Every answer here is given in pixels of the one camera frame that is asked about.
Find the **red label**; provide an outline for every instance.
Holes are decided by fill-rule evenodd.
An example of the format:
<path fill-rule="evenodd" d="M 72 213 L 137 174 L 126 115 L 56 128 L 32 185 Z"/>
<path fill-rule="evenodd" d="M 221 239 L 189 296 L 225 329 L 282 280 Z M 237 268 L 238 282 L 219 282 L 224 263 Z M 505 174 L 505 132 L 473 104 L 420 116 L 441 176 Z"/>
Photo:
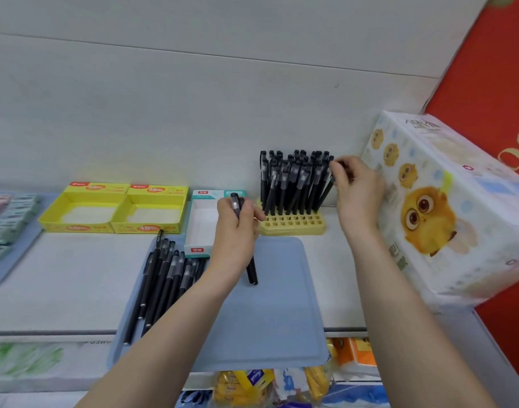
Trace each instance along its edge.
<path fill-rule="evenodd" d="M 137 229 L 142 232 L 159 232 L 161 228 L 155 225 L 145 225 L 139 226 Z"/>
<path fill-rule="evenodd" d="M 75 226 L 67 226 L 67 229 L 70 231 L 88 231 L 89 229 L 91 229 L 91 227 L 75 225 Z"/>

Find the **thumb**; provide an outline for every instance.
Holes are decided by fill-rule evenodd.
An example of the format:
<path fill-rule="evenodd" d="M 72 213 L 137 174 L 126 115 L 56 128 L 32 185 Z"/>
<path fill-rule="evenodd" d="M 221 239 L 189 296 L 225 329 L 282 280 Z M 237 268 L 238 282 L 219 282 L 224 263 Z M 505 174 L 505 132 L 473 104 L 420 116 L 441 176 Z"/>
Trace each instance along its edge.
<path fill-rule="evenodd" d="M 332 161 L 329 164 L 331 174 L 335 177 L 335 184 L 338 189 L 344 189 L 350 185 L 346 170 L 340 163 Z"/>
<path fill-rule="evenodd" d="M 254 232 L 254 203 L 247 199 L 242 205 L 239 217 L 239 230 L 246 233 Z"/>

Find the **hand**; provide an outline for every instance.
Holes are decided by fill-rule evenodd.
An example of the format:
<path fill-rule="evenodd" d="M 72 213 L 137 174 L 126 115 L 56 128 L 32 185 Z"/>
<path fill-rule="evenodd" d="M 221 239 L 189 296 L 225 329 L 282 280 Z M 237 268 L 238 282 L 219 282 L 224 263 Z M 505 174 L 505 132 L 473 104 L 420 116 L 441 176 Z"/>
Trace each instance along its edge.
<path fill-rule="evenodd" d="M 346 238 L 376 230 L 384 195 L 384 180 L 356 156 L 341 156 L 330 163 L 337 186 L 337 212 Z"/>
<path fill-rule="evenodd" d="M 239 220 L 231 207 L 231 199 L 223 198 L 218 201 L 218 215 L 209 267 L 227 273 L 237 283 L 252 259 L 254 242 L 259 235 L 258 220 L 265 220 L 265 214 L 247 199 Z"/>

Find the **gold lettering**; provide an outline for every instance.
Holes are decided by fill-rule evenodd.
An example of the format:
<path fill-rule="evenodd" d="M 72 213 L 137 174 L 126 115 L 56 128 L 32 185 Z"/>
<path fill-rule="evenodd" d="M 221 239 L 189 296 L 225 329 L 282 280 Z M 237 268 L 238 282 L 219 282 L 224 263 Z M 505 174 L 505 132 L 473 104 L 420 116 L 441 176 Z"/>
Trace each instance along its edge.
<path fill-rule="evenodd" d="M 505 150 L 502 150 L 499 155 L 498 155 L 498 160 L 503 163 L 503 164 L 506 164 L 505 162 L 503 162 L 503 160 L 501 160 L 501 155 L 503 153 L 508 153 L 508 154 L 512 154 L 513 156 L 515 156 L 518 161 L 519 161 L 519 149 L 515 149 L 514 147 L 509 147 L 508 149 L 505 149 Z M 517 171 L 519 169 L 519 165 L 516 166 L 516 167 L 512 167 L 512 166 L 509 166 L 507 165 L 508 167 L 510 167 L 511 169 L 513 169 L 514 171 Z"/>

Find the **left hand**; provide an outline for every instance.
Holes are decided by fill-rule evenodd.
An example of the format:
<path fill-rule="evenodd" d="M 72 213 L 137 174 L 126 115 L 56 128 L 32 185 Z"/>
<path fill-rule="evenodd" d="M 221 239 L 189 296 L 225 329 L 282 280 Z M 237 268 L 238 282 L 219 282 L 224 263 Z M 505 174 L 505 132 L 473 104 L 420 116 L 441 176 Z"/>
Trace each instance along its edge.
<path fill-rule="evenodd" d="M 265 220 L 263 211 L 249 199 L 244 201 L 240 220 L 231 207 L 231 199 L 218 200 L 218 223 L 209 268 L 234 276 L 236 283 L 254 254 L 254 242 L 259 235 L 259 222 Z"/>

